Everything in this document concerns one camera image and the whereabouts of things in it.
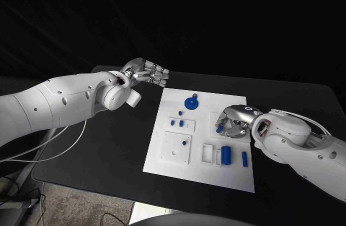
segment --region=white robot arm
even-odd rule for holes
[[[70,126],[125,102],[135,107],[139,81],[165,86],[170,71],[142,58],[121,71],[54,77],[23,92],[0,96],[0,146],[46,129]]]
[[[296,114],[272,109],[262,113],[246,105],[224,108],[217,121],[219,135],[242,138],[246,130],[255,147],[278,163],[288,164],[296,174],[322,191],[346,201],[346,142],[332,137],[318,123],[324,135],[311,132]],[[223,128],[230,120],[232,128]]]

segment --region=blue object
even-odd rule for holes
[[[217,129],[216,129],[216,133],[219,133],[223,129],[223,126],[219,126]]]
[[[243,166],[243,167],[247,167],[247,156],[246,156],[246,152],[242,152],[242,153],[240,153],[240,156],[242,156],[242,166]]]
[[[220,164],[230,165],[230,147],[220,147]]]
[[[188,109],[188,110],[194,110],[198,106],[198,101],[197,101],[197,95],[193,94],[191,97],[188,97],[185,100],[184,100],[184,107]]]

